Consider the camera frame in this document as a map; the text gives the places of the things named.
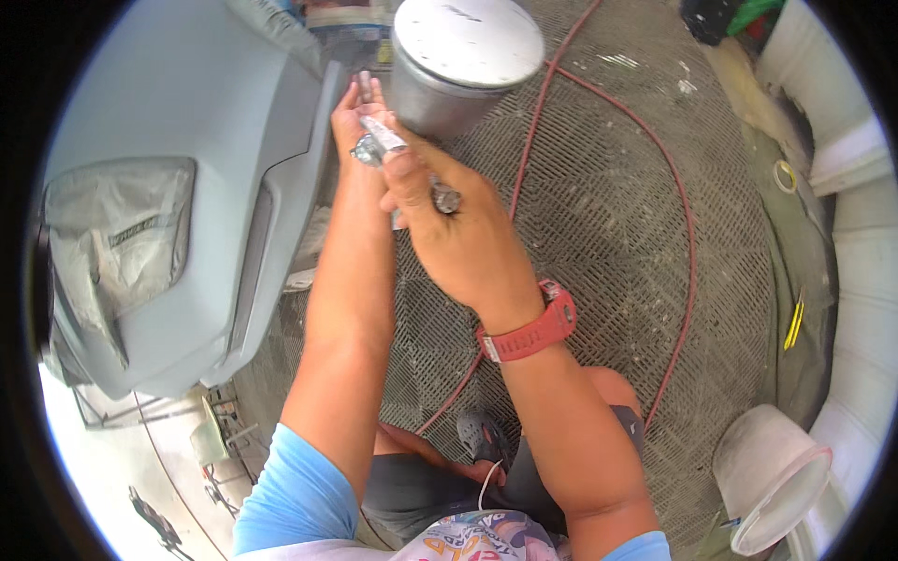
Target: red air hose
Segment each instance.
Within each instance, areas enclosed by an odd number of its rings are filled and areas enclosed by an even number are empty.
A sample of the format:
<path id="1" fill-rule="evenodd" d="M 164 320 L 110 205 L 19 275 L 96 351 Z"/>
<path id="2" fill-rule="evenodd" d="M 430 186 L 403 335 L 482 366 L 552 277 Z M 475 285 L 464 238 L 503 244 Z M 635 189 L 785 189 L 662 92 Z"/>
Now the red air hose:
<path id="1" fill-rule="evenodd" d="M 670 362 L 667 363 L 667 369 L 665 371 L 664 378 L 661 379 L 661 385 L 658 387 L 658 392 L 655 394 L 655 400 L 652 402 L 652 408 L 649 409 L 648 416 L 646 416 L 646 432 L 648 432 L 648 428 L 652 425 L 652 420 L 655 418 L 655 413 L 658 410 L 658 406 L 661 404 L 661 398 L 664 396 L 665 390 L 667 389 L 667 384 L 671 379 L 671 374 L 674 373 L 674 367 L 676 366 L 677 360 L 680 358 L 680 351 L 682 350 L 683 343 L 685 343 L 686 341 L 686 334 L 689 332 L 689 325 L 692 320 L 692 307 L 695 303 L 695 293 L 698 284 L 697 260 L 695 250 L 695 227 L 692 218 L 692 211 L 689 207 L 689 197 L 686 195 L 686 187 L 683 185 L 682 180 L 680 179 L 680 172 L 678 172 L 676 166 L 674 165 L 674 158 L 670 155 L 669 152 L 667 152 L 664 143 L 661 142 L 661 139 L 658 138 L 658 135 L 655 134 L 655 131 L 652 130 L 645 121 L 639 118 L 636 113 L 634 113 L 620 101 L 615 100 L 609 94 L 603 92 L 599 88 L 584 81 L 583 79 L 574 76 L 570 72 L 558 68 L 558 63 L 561 60 L 561 57 L 564 55 L 565 51 L 568 50 L 570 41 L 574 38 L 575 35 L 577 35 L 577 32 L 580 31 L 580 28 L 583 27 L 583 23 L 586 21 L 586 18 L 589 17 L 589 15 L 594 12 L 601 3 L 602 0 L 595 0 L 592 4 L 590 4 L 588 8 L 586 8 L 586 11 L 583 12 L 583 15 L 580 16 L 580 19 L 577 20 L 577 22 L 568 32 L 567 37 L 565 37 L 564 41 L 555 51 L 555 57 L 553 57 L 551 61 L 546 62 L 546 64 L 549 66 L 549 70 L 546 73 L 546 77 L 542 81 L 540 96 L 536 101 L 536 109 L 533 110 L 533 120 L 530 123 L 530 130 L 527 132 L 527 139 L 526 143 L 524 144 L 524 152 L 521 154 L 521 163 L 517 168 L 517 181 L 515 182 L 515 189 L 514 191 L 512 191 L 511 205 L 508 209 L 508 215 L 511 216 L 511 218 L 514 220 L 515 211 L 517 210 L 517 199 L 521 195 L 521 186 L 524 184 L 524 173 L 527 169 L 527 162 L 530 159 L 530 149 L 533 146 L 533 138 L 536 136 L 536 128 L 540 122 L 542 107 L 546 102 L 546 94 L 549 91 L 549 83 L 552 80 L 552 76 L 555 75 L 556 72 L 566 77 L 567 79 L 573 80 L 574 82 L 580 84 L 590 92 L 593 92 L 596 95 L 604 98 L 611 105 L 623 111 L 623 113 L 627 115 L 627 117 L 633 119 L 633 121 L 636 122 L 637 125 L 642 127 L 644 131 L 646 131 L 648 137 L 651 138 L 652 142 L 654 142 L 658 146 L 658 149 L 661 150 L 661 154 L 664 155 L 665 160 L 667 160 L 667 165 L 671 169 L 673 180 L 676 182 L 677 190 L 680 192 L 680 200 L 682 201 L 682 210 L 686 222 L 686 234 L 689 237 L 689 292 L 686 297 L 686 311 L 682 316 L 680 336 L 677 338 L 676 345 L 674 345 L 673 347 Z M 481 360 L 483 360 L 482 351 L 479 352 L 474 358 L 474 361 L 471 363 L 471 367 L 468 368 L 468 372 L 466 372 L 461 381 L 459 381 L 459 384 L 455 388 L 455 390 L 453 390 L 452 395 L 450 395 L 443 403 L 443 405 L 440 406 L 440 408 L 434 413 L 434 415 L 430 417 L 427 422 L 416 431 L 416 434 L 424 433 L 424 431 L 427 430 L 427 428 L 430 427 L 449 408 L 449 406 L 451 406 L 455 402 L 458 396 L 462 393 L 462 390 L 464 390 L 465 385 L 467 385 L 468 380 L 471 379 L 474 371 L 477 370 L 477 366 L 480 364 Z"/>

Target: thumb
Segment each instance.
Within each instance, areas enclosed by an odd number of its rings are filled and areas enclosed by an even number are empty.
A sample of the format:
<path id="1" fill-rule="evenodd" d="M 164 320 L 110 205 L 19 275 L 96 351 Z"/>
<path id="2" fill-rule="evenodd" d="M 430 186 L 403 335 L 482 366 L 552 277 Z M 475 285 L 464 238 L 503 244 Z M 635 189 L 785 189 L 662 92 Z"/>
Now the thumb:
<path id="1" fill-rule="evenodd" d="M 388 153 L 383 159 L 383 176 L 410 228 L 414 230 L 443 219 L 434 208 L 430 170 L 416 153 L 409 149 Z"/>

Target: red watch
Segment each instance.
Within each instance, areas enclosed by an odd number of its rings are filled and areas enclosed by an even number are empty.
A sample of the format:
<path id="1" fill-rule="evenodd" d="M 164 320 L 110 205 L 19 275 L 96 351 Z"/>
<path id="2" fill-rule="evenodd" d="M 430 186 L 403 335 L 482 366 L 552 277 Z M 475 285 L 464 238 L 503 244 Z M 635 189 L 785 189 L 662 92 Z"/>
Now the red watch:
<path id="1" fill-rule="evenodd" d="M 552 280 L 540 281 L 546 295 L 546 311 L 531 323 L 505 335 L 487 335 L 477 328 L 483 354 L 494 363 L 506 363 L 533 355 L 553 343 L 563 341 L 577 326 L 577 308 L 570 293 Z"/>

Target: white bucket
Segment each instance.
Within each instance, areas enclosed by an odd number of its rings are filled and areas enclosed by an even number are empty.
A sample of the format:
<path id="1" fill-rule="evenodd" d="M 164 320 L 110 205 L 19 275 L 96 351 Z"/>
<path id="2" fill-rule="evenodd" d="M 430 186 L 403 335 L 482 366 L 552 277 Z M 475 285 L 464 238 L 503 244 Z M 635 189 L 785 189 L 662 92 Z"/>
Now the white bucket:
<path id="1" fill-rule="evenodd" d="M 795 528 L 829 481 L 832 451 L 772 405 L 730 425 L 711 468 L 729 518 L 742 521 L 730 548 L 752 556 Z"/>

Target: metal grate floor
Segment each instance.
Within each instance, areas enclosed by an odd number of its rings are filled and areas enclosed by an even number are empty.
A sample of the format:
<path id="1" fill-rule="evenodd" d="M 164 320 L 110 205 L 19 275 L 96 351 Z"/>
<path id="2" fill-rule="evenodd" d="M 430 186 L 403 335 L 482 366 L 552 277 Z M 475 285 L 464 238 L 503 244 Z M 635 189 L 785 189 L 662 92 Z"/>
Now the metal grate floor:
<path id="1" fill-rule="evenodd" d="M 539 23 L 550 55 L 588 0 L 521 4 Z M 638 66 L 601 58 L 614 55 Z M 726 427 L 752 405 L 764 369 L 772 283 L 762 202 L 748 171 L 741 123 L 674 5 L 607 0 L 561 66 L 603 87 L 658 133 L 695 214 L 694 319 L 644 457 L 673 557 L 691 558 L 720 506 L 711 455 Z M 506 97 L 470 134 L 444 144 L 492 179 L 506 202 L 543 76 Z M 647 408 L 681 326 L 688 283 L 682 205 L 655 145 L 606 101 L 556 76 L 515 226 L 537 269 L 574 295 L 578 327 L 569 344 L 577 359 L 621 372 Z M 397 235 L 397 253 L 397 328 L 381 419 L 413 430 L 443 403 L 477 354 L 475 319 L 427 278 L 405 233 Z M 306 298 L 288 295 L 281 302 L 272 328 L 281 340 L 266 345 L 283 358 L 260 352 L 247 367 L 252 378 L 283 379 L 265 386 L 275 388 L 273 395 L 280 388 L 286 395 L 295 372 Z M 425 434 L 447 457 L 467 460 L 454 423 L 470 409 L 490 412 L 517 442 L 511 400 L 497 367 L 485 362 Z"/>

